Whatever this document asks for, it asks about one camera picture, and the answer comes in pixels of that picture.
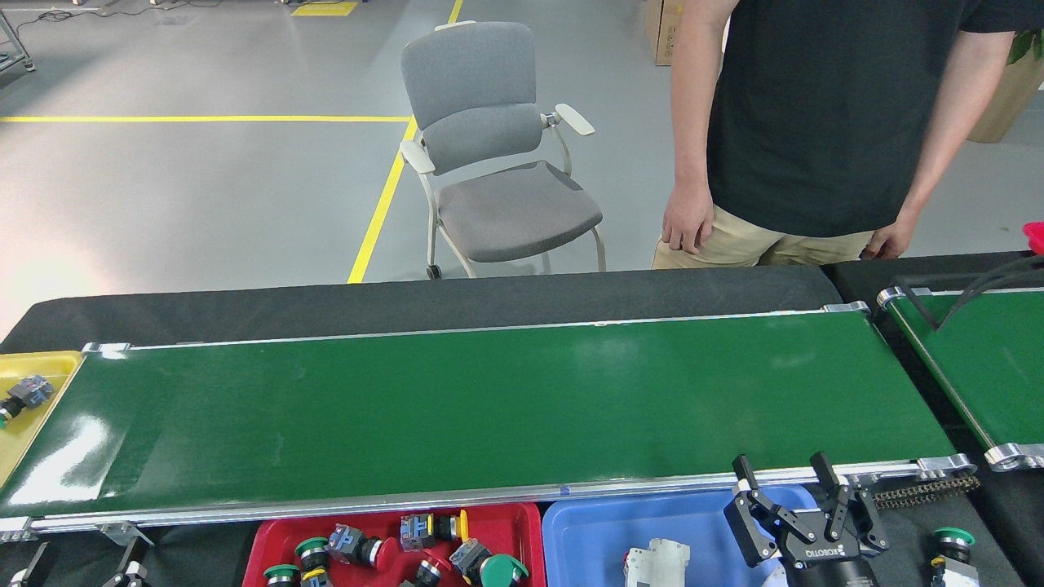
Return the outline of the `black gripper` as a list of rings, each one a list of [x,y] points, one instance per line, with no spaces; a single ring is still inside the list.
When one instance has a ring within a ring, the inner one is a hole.
[[[810,457],[825,492],[824,530],[816,533],[793,510],[776,504],[754,478],[745,454],[734,457],[736,491],[723,508],[750,567],[781,557],[790,586],[879,586],[865,557],[887,551],[887,534],[877,530],[878,511],[869,492],[844,483],[824,451]]]

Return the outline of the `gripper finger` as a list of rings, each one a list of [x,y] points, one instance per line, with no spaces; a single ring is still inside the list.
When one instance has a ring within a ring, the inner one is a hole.
[[[11,576],[10,585],[44,586],[48,576],[50,576],[50,543],[42,542],[29,564]]]
[[[108,577],[102,586],[146,586],[147,568],[143,565],[143,558],[147,549],[149,543],[145,540],[130,540],[116,571]]]

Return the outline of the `person's left hand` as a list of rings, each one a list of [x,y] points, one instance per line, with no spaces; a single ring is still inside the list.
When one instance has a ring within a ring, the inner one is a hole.
[[[875,231],[867,246],[860,252],[859,260],[896,259],[910,246],[916,218],[898,218],[894,224]]]

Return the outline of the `person's right hand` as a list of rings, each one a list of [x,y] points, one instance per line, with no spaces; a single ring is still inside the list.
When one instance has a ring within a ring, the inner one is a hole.
[[[714,203],[707,179],[677,179],[662,220],[661,241],[695,255],[710,238]]]

